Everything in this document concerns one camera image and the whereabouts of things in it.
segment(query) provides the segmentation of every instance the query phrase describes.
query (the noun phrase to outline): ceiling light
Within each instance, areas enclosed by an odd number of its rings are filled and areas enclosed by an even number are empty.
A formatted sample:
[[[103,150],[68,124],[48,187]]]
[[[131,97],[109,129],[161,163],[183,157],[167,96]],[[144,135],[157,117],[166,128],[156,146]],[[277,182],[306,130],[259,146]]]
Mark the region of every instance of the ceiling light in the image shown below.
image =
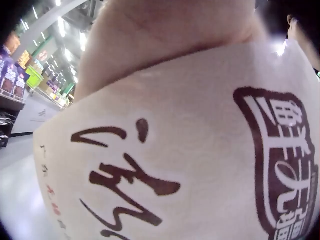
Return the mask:
[[[71,70],[72,75],[74,76],[76,74],[76,71],[72,67],[70,67],[70,70]]]
[[[65,54],[67,60],[70,62],[71,61],[71,53],[70,53],[70,51],[68,49],[66,49],[64,51],[64,54]]]
[[[23,25],[24,29],[27,31],[28,29],[27,29],[26,25],[24,24],[24,21],[23,21],[22,19],[20,19],[20,21],[21,21],[21,23],[22,23],[22,25]]]
[[[66,33],[64,31],[64,23],[63,23],[62,17],[58,17],[58,27],[59,27],[61,36],[64,37]]]
[[[85,51],[85,45],[87,44],[87,38],[84,33],[79,32],[80,36],[80,45],[81,45],[81,50]]]
[[[35,14],[36,19],[38,19],[38,15],[37,15],[37,13],[36,13],[36,11],[35,11],[35,7],[32,6],[32,9],[33,9],[33,13]]]

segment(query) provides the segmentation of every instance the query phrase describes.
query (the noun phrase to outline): ear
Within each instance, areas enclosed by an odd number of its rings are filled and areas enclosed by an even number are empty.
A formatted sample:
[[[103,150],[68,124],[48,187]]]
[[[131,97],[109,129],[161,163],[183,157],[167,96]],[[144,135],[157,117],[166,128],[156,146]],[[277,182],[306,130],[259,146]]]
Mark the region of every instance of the ear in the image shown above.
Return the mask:
[[[291,19],[292,19],[292,15],[289,14],[289,15],[287,16],[287,22],[288,22],[289,25],[290,25]]]

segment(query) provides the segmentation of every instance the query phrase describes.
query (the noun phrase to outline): ceiling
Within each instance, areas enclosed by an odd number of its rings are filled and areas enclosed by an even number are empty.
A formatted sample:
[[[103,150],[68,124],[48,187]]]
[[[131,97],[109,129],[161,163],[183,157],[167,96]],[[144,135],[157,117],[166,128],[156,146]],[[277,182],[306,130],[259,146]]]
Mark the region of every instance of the ceiling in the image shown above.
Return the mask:
[[[53,38],[55,41],[56,47],[53,50],[53,58],[49,57],[49,59],[47,59],[47,62],[49,63],[49,65],[52,64],[54,66],[54,70],[52,70],[56,73],[56,75],[57,73],[61,73],[58,79],[61,82],[59,86],[60,88],[64,84],[67,85],[74,81],[70,67],[72,67],[76,71],[77,76],[79,61],[83,52],[81,50],[80,44],[80,32],[88,36],[93,21],[96,19],[99,9],[102,7],[102,4],[103,3],[100,0],[88,0],[78,7],[72,9],[67,14],[61,16],[63,19],[63,26],[65,30],[65,36],[63,37],[60,34],[58,21],[53,23],[48,29],[43,32],[44,37],[42,35],[35,37],[35,42],[38,46],[42,42],[48,40],[49,37]],[[31,9],[29,13],[22,19],[30,26],[37,20],[36,15],[39,18],[55,6],[55,0],[39,1],[39,3],[34,6],[34,10]],[[18,26],[18,28],[16,29],[16,32],[18,34],[21,34],[24,31],[25,28],[23,26],[23,23],[21,22],[20,26]],[[32,54],[38,48],[36,44],[31,44],[27,48],[30,54]],[[68,61],[66,58],[66,49],[71,53],[70,61]]]

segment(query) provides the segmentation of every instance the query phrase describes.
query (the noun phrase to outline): store sign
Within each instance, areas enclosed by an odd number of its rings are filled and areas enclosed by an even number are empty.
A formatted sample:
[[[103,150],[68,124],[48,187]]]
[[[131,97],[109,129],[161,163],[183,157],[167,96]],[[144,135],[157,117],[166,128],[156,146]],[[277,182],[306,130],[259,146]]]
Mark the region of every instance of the store sign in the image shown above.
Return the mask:
[[[39,53],[37,59],[39,61],[45,61],[48,57],[48,52],[46,50],[42,51],[41,53]]]

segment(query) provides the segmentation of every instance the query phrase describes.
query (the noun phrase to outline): printed logo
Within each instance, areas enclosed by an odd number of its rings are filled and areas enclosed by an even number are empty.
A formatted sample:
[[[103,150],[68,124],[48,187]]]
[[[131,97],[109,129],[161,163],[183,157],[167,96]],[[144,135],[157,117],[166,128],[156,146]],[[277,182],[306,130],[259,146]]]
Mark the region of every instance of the printed logo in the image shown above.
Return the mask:
[[[137,129],[137,139],[140,143],[145,143],[147,140],[149,124],[146,119],[140,118],[136,121],[136,129]],[[90,133],[108,133],[114,134],[121,139],[126,139],[127,132],[126,130],[116,127],[116,126],[101,126],[96,128],[85,129],[80,132],[76,132],[71,135],[71,142],[85,143],[91,145],[97,145],[103,148],[108,148],[109,146],[103,142],[95,141],[93,139],[84,137],[86,134]],[[114,209],[110,209],[113,213],[114,224],[111,222],[107,222],[98,213],[94,212],[90,206],[88,206],[84,200],[80,199],[81,204],[87,209],[88,212],[92,214],[94,218],[96,218],[100,223],[102,223],[106,229],[101,230],[100,234],[104,237],[117,237],[121,240],[130,240],[129,238],[122,235],[123,224],[121,220],[122,215],[129,215],[137,220],[144,221],[153,226],[159,226],[162,223],[162,219],[152,212],[151,209],[145,208],[142,203],[136,202],[125,192],[120,190],[118,184],[126,179],[130,184],[133,184],[135,180],[140,180],[145,183],[151,189],[153,189],[154,193],[157,196],[168,196],[174,194],[179,191],[181,184],[176,181],[170,181],[166,179],[159,179],[154,176],[149,175],[147,172],[143,170],[143,166],[138,164],[129,153],[123,153],[123,160],[126,161],[134,170],[119,168],[113,166],[111,164],[100,163],[99,170],[105,173],[108,173],[109,176],[106,177],[101,175],[99,171],[91,171],[89,174],[89,182],[91,184],[99,185],[105,188],[105,191],[111,191],[114,194],[121,197],[128,204],[130,204],[135,210],[125,208],[123,206],[116,207]]]
[[[234,101],[254,140],[257,214],[269,240],[297,240],[310,227],[318,186],[315,148],[302,102],[291,93],[251,87]]]

